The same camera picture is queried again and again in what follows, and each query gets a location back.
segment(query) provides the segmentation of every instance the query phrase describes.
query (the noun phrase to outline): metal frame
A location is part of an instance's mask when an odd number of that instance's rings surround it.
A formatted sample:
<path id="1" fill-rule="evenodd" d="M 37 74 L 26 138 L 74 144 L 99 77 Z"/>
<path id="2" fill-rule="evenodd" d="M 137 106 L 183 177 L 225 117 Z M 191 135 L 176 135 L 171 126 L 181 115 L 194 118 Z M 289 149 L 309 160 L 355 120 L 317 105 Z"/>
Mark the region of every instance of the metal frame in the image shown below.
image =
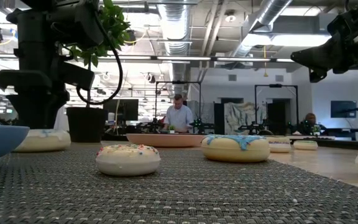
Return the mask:
<path id="1" fill-rule="evenodd" d="M 155 82 L 155 105 L 154 105 L 154 118 L 157 117 L 157 92 L 158 92 L 158 84 L 160 83 L 171 83 L 171 84 L 175 84 L 175 85 L 184 85 L 184 84 L 191 84 L 191 83 L 197 83 L 199 88 L 199 101 L 200 103 L 198 104 L 198 111 L 199 111 L 199 116 L 201 117 L 201 82 L 184 82 L 184 81 L 156 81 Z"/>
<path id="2" fill-rule="evenodd" d="M 282 87 L 293 87 L 295 88 L 295 101 L 296 101 L 296 125 L 299 126 L 299 105 L 298 105 L 298 85 L 281 85 L 281 84 L 270 84 L 270 85 L 255 85 L 255 122 L 258 123 L 258 114 L 257 114 L 257 87 L 258 86 L 267 86 L 269 88 L 282 88 Z"/>

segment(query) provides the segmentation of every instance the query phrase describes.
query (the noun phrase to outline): painting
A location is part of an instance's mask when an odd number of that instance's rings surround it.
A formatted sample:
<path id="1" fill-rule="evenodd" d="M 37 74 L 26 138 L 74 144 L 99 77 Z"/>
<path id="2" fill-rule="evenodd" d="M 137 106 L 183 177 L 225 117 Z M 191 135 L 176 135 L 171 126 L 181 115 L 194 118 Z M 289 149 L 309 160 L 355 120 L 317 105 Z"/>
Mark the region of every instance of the painting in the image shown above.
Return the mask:
<path id="1" fill-rule="evenodd" d="M 224 104 L 224 133 L 225 134 L 248 134 L 248 131 L 239 131 L 242 125 L 251 125 L 255 121 L 255 104 L 225 103 Z M 266 104 L 261 103 L 257 107 L 258 123 L 267 117 Z"/>

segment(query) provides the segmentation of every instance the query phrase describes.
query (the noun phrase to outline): ceiling duct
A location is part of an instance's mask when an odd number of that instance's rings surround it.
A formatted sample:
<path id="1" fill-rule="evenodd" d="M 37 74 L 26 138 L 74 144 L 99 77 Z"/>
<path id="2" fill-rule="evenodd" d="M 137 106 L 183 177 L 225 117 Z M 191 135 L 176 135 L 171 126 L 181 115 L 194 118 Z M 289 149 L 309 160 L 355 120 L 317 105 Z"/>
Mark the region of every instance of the ceiling duct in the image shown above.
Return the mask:
<path id="1" fill-rule="evenodd" d="M 274 21 L 280 16 L 284 9 L 292 2 L 292 0 L 263 0 L 260 9 L 246 17 L 242 25 L 242 42 L 231 52 L 231 57 L 245 57 L 251 51 L 254 44 L 249 42 L 247 38 L 250 31 L 266 28 L 272 30 Z M 241 63 L 227 63 L 222 66 L 226 69 L 244 68 Z"/>
<path id="2" fill-rule="evenodd" d="M 186 40 L 189 33 L 189 15 L 190 7 L 185 4 L 159 4 L 158 11 L 162 18 L 162 35 L 166 40 L 165 51 L 169 56 L 184 56 L 188 55 L 188 43 L 181 42 Z M 172 81 L 186 81 L 185 74 L 189 74 L 190 64 L 187 63 L 172 63 L 170 69 L 170 76 Z M 181 85 L 173 85 L 175 94 L 182 94 Z"/>

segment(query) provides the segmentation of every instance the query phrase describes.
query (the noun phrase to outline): man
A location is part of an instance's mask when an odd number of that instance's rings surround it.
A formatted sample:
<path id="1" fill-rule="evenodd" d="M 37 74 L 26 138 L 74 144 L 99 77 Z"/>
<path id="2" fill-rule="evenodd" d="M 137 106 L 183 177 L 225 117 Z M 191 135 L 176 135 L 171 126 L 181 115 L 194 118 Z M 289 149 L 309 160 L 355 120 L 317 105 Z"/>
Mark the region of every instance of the man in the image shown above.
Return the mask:
<path id="1" fill-rule="evenodd" d="M 299 128 L 299 132 L 305 135 L 325 130 L 326 127 L 322 124 L 316 124 L 316 115 L 314 115 L 314 113 L 308 113 Z"/>
<path id="2" fill-rule="evenodd" d="M 164 119 L 164 130 L 168 130 L 169 126 L 174 126 L 175 131 L 179 133 L 187 133 L 191 129 L 190 123 L 193 122 L 193 113 L 190 108 L 183 105 L 183 97 L 176 94 L 173 98 L 173 106 L 167 110 L 167 115 Z"/>

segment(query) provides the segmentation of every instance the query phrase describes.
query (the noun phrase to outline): gray placemat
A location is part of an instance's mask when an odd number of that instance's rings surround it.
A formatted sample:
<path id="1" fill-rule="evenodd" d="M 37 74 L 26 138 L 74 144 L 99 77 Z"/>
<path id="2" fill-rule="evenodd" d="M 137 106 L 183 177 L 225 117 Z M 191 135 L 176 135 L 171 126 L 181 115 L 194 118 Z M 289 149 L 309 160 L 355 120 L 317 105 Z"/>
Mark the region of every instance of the gray placemat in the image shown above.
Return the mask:
<path id="1" fill-rule="evenodd" d="M 358 223 L 358 187 L 279 162 L 161 149 L 158 172 L 117 178 L 98 149 L 0 158 L 0 223 Z"/>

